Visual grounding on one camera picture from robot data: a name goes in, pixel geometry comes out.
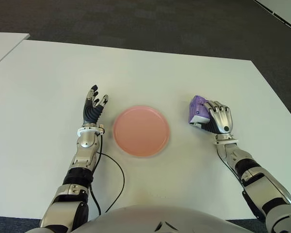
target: robot finger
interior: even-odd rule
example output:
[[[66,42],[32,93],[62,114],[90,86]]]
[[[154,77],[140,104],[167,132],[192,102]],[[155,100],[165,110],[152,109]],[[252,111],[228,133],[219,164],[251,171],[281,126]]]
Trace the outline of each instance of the robot finger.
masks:
[[[217,112],[217,111],[219,110],[220,106],[217,105],[215,102],[209,100],[208,103],[209,103],[209,105],[212,107],[212,109],[213,109],[215,112]]]
[[[99,102],[99,99],[93,101],[93,107],[95,108],[96,104]]]
[[[226,109],[226,106],[221,104],[219,101],[215,101],[216,105],[219,106],[220,110],[225,110]]]
[[[207,108],[209,113],[211,113],[211,114],[213,113],[213,108],[208,102],[204,103],[204,106]]]

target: silver robot hand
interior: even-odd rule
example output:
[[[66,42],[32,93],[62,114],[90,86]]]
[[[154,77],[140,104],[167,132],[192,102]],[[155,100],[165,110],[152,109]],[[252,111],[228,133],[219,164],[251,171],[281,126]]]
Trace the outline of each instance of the silver robot hand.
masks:
[[[238,140],[231,134],[230,109],[218,101],[208,101],[204,106],[210,122],[201,128],[216,134],[214,144],[218,155],[243,186],[242,195],[253,214],[266,222],[269,233],[291,232],[290,193],[251,154],[237,146]]]
[[[204,106],[209,111],[210,122],[203,124],[202,129],[215,134],[231,133],[233,120],[229,107],[218,101],[208,101]]]

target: floor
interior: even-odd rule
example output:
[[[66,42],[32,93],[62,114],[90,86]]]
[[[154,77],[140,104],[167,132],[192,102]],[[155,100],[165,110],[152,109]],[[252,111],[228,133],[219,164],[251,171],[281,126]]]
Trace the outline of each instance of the floor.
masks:
[[[291,28],[253,0],[0,0],[0,32],[251,60],[291,112]]]

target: white table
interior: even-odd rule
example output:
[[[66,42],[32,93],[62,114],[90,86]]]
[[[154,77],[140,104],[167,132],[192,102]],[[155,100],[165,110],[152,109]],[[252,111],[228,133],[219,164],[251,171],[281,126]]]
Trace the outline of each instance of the white table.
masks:
[[[95,83],[100,97],[110,96],[99,120],[103,151],[127,178],[114,208],[163,204],[254,218],[212,134],[187,123],[195,94],[231,108],[239,146],[291,193],[291,115],[252,62],[25,40],[0,62],[0,216],[43,216],[76,151]],[[116,116],[137,104],[158,109],[170,124],[167,147],[151,158],[127,155],[113,140]],[[102,210],[121,185],[116,165],[102,158],[94,178]],[[93,218],[91,198],[89,205]]]
[[[22,40],[29,37],[27,33],[0,33],[0,61]]]

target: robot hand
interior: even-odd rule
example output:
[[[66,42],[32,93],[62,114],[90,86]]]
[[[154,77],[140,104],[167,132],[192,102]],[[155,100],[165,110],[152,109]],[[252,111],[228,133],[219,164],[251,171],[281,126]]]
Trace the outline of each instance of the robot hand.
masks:
[[[210,122],[203,124],[202,129],[215,134],[231,133],[233,120],[229,107],[218,101],[208,101],[204,106],[209,112]]]
[[[97,121],[102,113],[102,110],[106,103],[108,102],[108,95],[104,95],[100,103],[98,103],[99,99],[95,99],[95,97],[98,95],[97,90],[98,87],[94,85],[87,94],[83,110],[84,124],[86,123],[97,124]]]

